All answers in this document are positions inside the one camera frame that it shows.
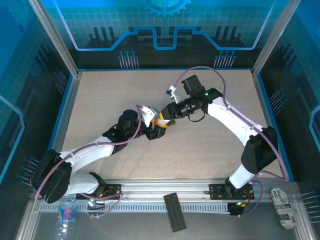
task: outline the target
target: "plastic bottle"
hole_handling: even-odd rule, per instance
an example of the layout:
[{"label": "plastic bottle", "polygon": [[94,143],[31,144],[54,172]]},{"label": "plastic bottle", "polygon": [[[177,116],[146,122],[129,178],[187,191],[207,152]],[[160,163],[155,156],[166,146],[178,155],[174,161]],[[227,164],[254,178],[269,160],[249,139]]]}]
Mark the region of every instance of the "plastic bottle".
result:
[{"label": "plastic bottle", "polygon": [[77,200],[64,199],[60,202],[55,227],[56,240],[70,240],[76,227]]}]

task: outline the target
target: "black joint housing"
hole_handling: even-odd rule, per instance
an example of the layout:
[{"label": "black joint housing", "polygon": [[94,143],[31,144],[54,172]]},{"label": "black joint housing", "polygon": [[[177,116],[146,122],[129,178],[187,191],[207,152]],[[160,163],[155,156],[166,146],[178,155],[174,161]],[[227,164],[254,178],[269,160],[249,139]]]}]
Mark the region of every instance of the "black joint housing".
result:
[{"label": "black joint housing", "polygon": [[205,87],[201,85],[196,75],[188,77],[187,79],[183,80],[181,83],[186,94],[190,95],[191,97],[192,96],[197,97],[199,94],[206,91]]},{"label": "black joint housing", "polygon": [[159,139],[166,133],[166,128],[165,127],[160,127],[158,125],[154,126],[154,129],[150,129],[146,133],[146,137],[149,140],[154,140],[154,139]]},{"label": "black joint housing", "polygon": [[[31,177],[31,185],[38,190],[50,170],[61,160],[60,154],[55,150],[45,152]],[[70,163],[63,162],[44,184],[40,195],[48,204],[58,201],[67,192],[71,171]]]},{"label": "black joint housing", "polygon": [[[262,133],[271,141],[278,150],[277,132],[272,127],[262,129]],[[260,135],[251,136],[247,141],[241,156],[241,162],[245,169],[252,174],[257,174],[276,159],[276,154],[267,141]]]}]

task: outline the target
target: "metal frame post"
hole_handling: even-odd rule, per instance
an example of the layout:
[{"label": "metal frame post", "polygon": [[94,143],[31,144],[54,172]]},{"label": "metal frame post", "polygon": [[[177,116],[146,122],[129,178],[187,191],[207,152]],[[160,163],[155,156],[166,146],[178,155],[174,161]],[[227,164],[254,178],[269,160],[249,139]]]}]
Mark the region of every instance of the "metal frame post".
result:
[{"label": "metal frame post", "polygon": [[66,67],[70,71],[73,77],[76,77],[78,74],[78,68],[71,57],[62,37],[60,36],[56,26],[54,25],[46,7],[43,5],[41,0],[28,0],[31,7],[33,8],[35,14],[40,20],[42,26],[44,27],[46,33],[49,35],[52,43],[57,49],[59,55],[64,61]]},{"label": "metal frame post", "polygon": [[30,200],[24,211],[24,215],[20,224],[20,227],[15,236],[15,240],[31,240],[33,234],[36,232],[36,224],[38,222],[39,207],[41,201]]},{"label": "metal frame post", "polygon": [[281,13],[280,17],[276,21],[276,24],[266,41],[260,55],[258,56],[253,68],[253,77],[256,78],[260,73],[261,69],[263,68],[264,64],[266,63],[269,55],[271,54],[272,50],[274,49],[275,45],[277,44],[279,38],[281,37],[282,33],[284,32],[286,26],[288,25],[291,17],[295,13],[299,3],[301,0],[289,0],[286,4],[283,12]]}]

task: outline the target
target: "beige work surface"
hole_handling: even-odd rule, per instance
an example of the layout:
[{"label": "beige work surface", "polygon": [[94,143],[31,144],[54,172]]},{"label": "beige work surface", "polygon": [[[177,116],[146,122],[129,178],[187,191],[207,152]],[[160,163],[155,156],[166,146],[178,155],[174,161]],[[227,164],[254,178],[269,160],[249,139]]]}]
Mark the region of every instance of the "beige work surface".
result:
[{"label": "beige work surface", "polygon": [[[63,150],[97,139],[118,122],[126,109],[136,104],[161,111],[172,102],[166,90],[182,70],[84,72],[80,81],[66,132]],[[266,125],[256,88],[249,70],[221,70],[226,81],[226,98],[240,112],[262,126]],[[220,78],[210,70],[195,70],[206,89],[223,91]],[[177,90],[186,98],[181,84]],[[191,116],[199,119],[202,111]],[[201,122],[187,117],[177,119],[165,135],[149,141],[134,139],[122,151],[96,160],[79,173],[96,172],[104,179],[226,178],[241,164],[244,146],[221,122],[206,115]],[[277,161],[267,170],[281,174]]]}]

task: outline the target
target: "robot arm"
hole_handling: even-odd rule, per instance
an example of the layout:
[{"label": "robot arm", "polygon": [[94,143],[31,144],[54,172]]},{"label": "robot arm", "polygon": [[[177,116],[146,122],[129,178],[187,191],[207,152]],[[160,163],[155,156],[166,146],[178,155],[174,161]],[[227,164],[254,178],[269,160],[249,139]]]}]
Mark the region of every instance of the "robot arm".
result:
[{"label": "robot arm", "polygon": [[[268,143],[253,127],[266,135],[276,149],[278,148],[277,133],[271,126],[263,128],[261,125],[254,123],[228,102],[226,102],[226,106],[223,101],[223,95],[215,88],[206,90],[196,75],[183,80],[181,83],[185,92],[190,97],[181,102],[168,104],[161,111],[164,119],[172,121],[173,119],[184,118],[193,114],[194,111],[201,109],[205,114],[209,114],[223,123],[245,146],[241,156],[241,165],[225,181],[225,190],[230,196],[233,196],[258,172],[276,159],[276,155]],[[229,110],[231,107],[253,126],[248,126],[242,119],[232,113]]]},{"label": "robot arm", "polygon": [[113,155],[128,144],[111,145],[108,143],[122,143],[131,139],[137,131],[135,138],[146,135],[149,140],[161,138],[166,129],[153,126],[152,121],[159,112],[154,107],[142,106],[142,122],[139,126],[138,114],[128,109],[119,117],[118,123],[102,134],[98,139],[76,149],[62,151],[47,151],[37,165],[30,183],[38,190],[49,171],[62,159],[67,158],[45,182],[40,195],[46,202],[53,203],[64,195],[86,193],[99,197],[105,188],[105,182],[94,172],[90,174],[75,174],[84,166],[100,159]]}]

